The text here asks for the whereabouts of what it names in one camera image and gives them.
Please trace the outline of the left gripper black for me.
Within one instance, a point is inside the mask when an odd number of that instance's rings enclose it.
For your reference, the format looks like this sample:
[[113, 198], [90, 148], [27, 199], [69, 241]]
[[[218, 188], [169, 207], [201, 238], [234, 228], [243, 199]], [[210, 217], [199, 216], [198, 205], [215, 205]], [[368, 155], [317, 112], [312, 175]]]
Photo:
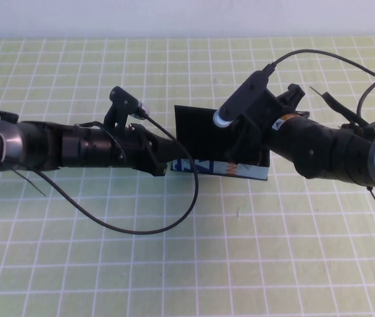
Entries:
[[177, 139], [160, 137], [141, 124], [125, 129], [123, 149], [129, 167], [152, 176], [164, 176], [168, 163], [187, 158], [186, 149]]

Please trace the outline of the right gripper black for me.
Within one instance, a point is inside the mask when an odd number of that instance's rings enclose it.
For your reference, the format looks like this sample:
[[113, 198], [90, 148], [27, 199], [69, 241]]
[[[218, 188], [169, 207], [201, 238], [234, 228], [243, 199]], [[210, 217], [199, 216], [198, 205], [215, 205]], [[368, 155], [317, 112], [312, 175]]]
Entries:
[[275, 96], [266, 87], [263, 89], [239, 88], [226, 101], [230, 114], [230, 141], [226, 150], [229, 162], [259, 164], [268, 157], [263, 144], [266, 129], [285, 114], [303, 116], [296, 108], [304, 97], [304, 91], [296, 84], [290, 84], [287, 91]]

